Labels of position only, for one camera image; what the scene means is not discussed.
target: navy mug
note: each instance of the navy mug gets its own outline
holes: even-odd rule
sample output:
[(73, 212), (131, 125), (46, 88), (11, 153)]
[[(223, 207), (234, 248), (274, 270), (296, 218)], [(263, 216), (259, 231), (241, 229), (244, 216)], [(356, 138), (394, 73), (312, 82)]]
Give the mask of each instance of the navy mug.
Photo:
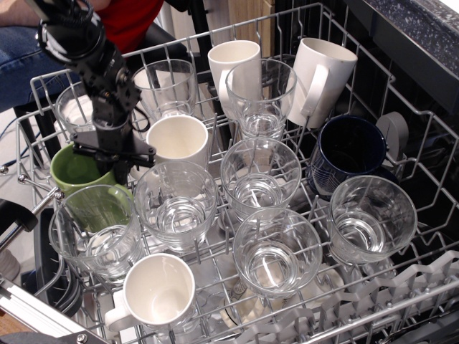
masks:
[(346, 179), (377, 174), (386, 151), (386, 140), (376, 125), (352, 115), (335, 117), (318, 135), (306, 180), (315, 194), (329, 200)]

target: robotic arm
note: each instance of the robotic arm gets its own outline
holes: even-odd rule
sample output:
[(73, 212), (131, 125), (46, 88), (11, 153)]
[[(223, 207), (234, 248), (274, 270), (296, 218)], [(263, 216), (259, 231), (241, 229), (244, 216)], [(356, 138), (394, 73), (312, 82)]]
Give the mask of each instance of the robotic arm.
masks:
[(93, 102), (95, 132), (73, 134), (74, 151), (94, 156), (103, 173), (113, 168), (118, 183), (126, 183), (134, 165), (151, 167), (155, 149), (134, 136), (131, 122), (140, 91), (120, 51), (106, 39), (91, 4), (87, 0), (26, 2), (41, 19), (40, 47), (79, 74)]

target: jeans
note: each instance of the jeans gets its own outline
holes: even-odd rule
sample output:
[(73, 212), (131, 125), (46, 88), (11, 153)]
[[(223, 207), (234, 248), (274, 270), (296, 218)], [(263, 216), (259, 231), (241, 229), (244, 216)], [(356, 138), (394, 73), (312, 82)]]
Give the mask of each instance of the jeans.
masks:
[[(0, 112), (34, 100), (30, 80), (33, 77), (63, 70), (63, 64), (52, 59), (39, 47), (36, 27), (0, 27)], [(72, 73), (72, 79), (78, 80)], [(50, 95), (69, 86), (66, 74), (45, 80)], [(34, 88), (44, 97), (41, 84)]]

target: person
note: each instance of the person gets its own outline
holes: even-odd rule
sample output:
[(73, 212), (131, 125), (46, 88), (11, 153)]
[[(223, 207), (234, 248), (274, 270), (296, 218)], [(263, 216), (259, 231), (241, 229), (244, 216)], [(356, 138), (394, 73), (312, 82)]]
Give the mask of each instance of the person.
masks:
[[(89, 2), (105, 27), (107, 39), (124, 54), (136, 50), (142, 42), (164, 0)], [(35, 38), (38, 23), (39, 17), (25, 0), (0, 0), (0, 113), (34, 100), (30, 85), (33, 77), (65, 68), (39, 47)], [(69, 82), (66, 75), (59, 75), (47, 78), (45, 85), (51, 95), (56, 95)], [(37, 86), (39, 97), (44, 97), (44, 88)]]

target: dishwasher rack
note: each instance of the dishwasher rack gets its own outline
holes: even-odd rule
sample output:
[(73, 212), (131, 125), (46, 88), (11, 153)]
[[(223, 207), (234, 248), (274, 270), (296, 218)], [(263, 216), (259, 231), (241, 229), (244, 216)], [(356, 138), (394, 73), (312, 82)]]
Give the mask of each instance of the dishwasher rack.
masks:
[[(323, 264), (314, 281), (289, 300), (281, 304), (261, 302), (248, 291), (238, 290), (240, 285), (231, 252), (235, 226), (232, 210), (221, 193), (217, 217), (205, 243), (192, 254), (181, 256), (197, 280), (197, 308), (185, 333), (161, 335), (141, 325), (111, 333), (104, 326), (103, 314), (113, 307), (112, 294), (116, 289), (101, 283), (95, 274), (78, 277), (83, 288), (81, 306), (72, 316), (75, 322), (117, 343), (377, 343), (413, 325), (453, 314), (459, 298), (459, 236), (451, 233), (457, 230), (452, 227), (459, 205), (447, 184), (459, 137), (439, 115), (416, 108), (402, 90), (397, 89), (397, 76), (391, 73), (390, 66), (380, 62), (370, 49), (351, 36), (345, 23), (338, 23), (322, 4), (311, 4), (126, 56), (143, 56), (155, 49), (164, 49), (168, 56), (168, 47), (179, 42), (187, 46), (190, 59), (195, 63), (193, 49), (198, 39), (209, 37), (212, 44), (218, 44), (241, 39), (244, 30), (251, 33), (262, 48), (277, 44), (275, 58), (286, 62), (293, 61), (302, 37), (333, 40), (346, 46), (358, 55), (359, 61), (331, 115), (358, 113), (375, 123), (382, 115), (396, 111), (407, 121), (410, 128), (407, 147), (401, 156), (388, 153), (386, 167), (399, 177), (417, 208), (420, 225), (411, 244), (379, 264), (358, 267), (333, 261), (326, 236), (327, 203), (311, 193), (303, 178), (290, 207), (304, 215), (320, 233)], [(265, 36), (266, 28), (270, 29), (269, 37)], [(291, 33), (289, 42), (284, 42), (285, 32)], [(31, 85), (36, 97), (38, 90), (46, 91), (43, 83), (46, 77), (63, 73), (67, 72), (34, 78)], [(209, 171), (218, 182), (219, 164), (227, 150), (221, 131), (231, 126), (237, 134), (238, 127), (215, 112), (213, 105), (217, 98), (203, 86), (206, 85), (200, 84), (195, 115), (212, 134)], [(16, 127), (18, 174), (29, 177), (34, 203), (39, 203), (54, 186), (49, 175), (47, 143), (58, 139), (65, 144), (70, 138), (57, 121), (55, 133), (38, 136), (34, 142), (27, 139), (25, 120), (47, 110), (56, 111), (50, 96), (46, 96), (48, 105), (41, 104), (37, 112), (19, 119)], [(283, 141), (298, 154), (303, 169), (317, 134), (317, 130), (305, 130), (291, 123), (285, 129)], [(22, 158), (24, 141), (34, 155), (42, 154), (41, 160)], [(132, 178), (129, 187), (136, 187)], [(165, 250), (146, 231), (143, 242), (149, 254)], [(72, 267), (65, 269), (62, 258), (59, 261), (57, 276), (78, 273)], [(37, 294), (52, 288), (52, 283)]]

